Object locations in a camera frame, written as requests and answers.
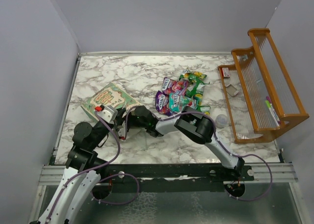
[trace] pile of snack bags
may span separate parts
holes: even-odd
[[[165,77],[162,90],[156,94],[156,110],[171,116],[181,112],[185,106],[190,106],[209,115],[210,106],[202,105],[206,77],[203,73],[189,70],[183,71],[178,81]]]

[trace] table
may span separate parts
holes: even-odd
[[[133,98],[157,114],[155,95],[161,89],[165,76],[178,79],[180,73],[189,68],[208,75],[203,104],[211,106],[211,117],[219,114],[229,117],[223,94],[219,65],[233,63],[231,55],[206,56],[83,56],[80,60],[67,115],[55,159],[56,165],[64,165],[73,142],[74,127],[91,120],[81,109],[80,104],[94,95],[110,82],[116,83]],[[236,99],[234,114],[245,113],[246,102]],[[237,127],[246,129],[246,124]],[[231,144],[234,152],[245,155],[254,153],[267,162],[279,162],[275,143],[234,144],[232,127],[218,129],[222,140]],[[110,160],[117,152],[117,145],[112,136],[106,144],[95,151],[104,160]],[[246,162],[260,162],[257,158],[247,157]],[[114,163],[219,163],[217,157],[205,146],[196,144],[180,132],[172,132],[163,137],[153,138],[145,133],[138,133],[121,143],[121,153]]]

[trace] wooden shelf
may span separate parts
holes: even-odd
[[[219,66],[223,89],[226,96],[229,115],[235,137],[235,143],[264,143],[276,138],[297,126],[309,117],[296,89],[290,79],[286,67],[270,36],[267,28],[248,31],[252,46],[247,49],[231,51],[234,64]],[[221,68],[236,71],[247,105],[247,111],[255,134],[259,137],[242,138],[236,131],[236,123],[232,116],[230,98],[228,98]],[[265,103],[269,96],[280,123],[276,124]]]

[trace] purple snack bag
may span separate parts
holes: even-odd
[[[185,81],[185,80],[176,81],[176,80],[165,77],[162,83],[162,92],[166,95],[169,95],[170,93],[174,93],[176,95],[184,96],[187,90],[188,84],[189,84],[188,81]]]
[[[173,112],[169,108],[169,96],[158,91],[155,97],[155,107],[160,114],[171,116]]]

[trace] gray floor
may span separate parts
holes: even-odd
[[[243,197],[261,194],[268,184],[248,184]],[[48,187],[43,209],[56,187]],[[110,201],[133,194],[111,194]],[[271,192],[255,202],[236,201],[226,193],[141,193],[131,204],[111,206],[88,198],[75,224],[300,224],[289,184],[275,183]]]

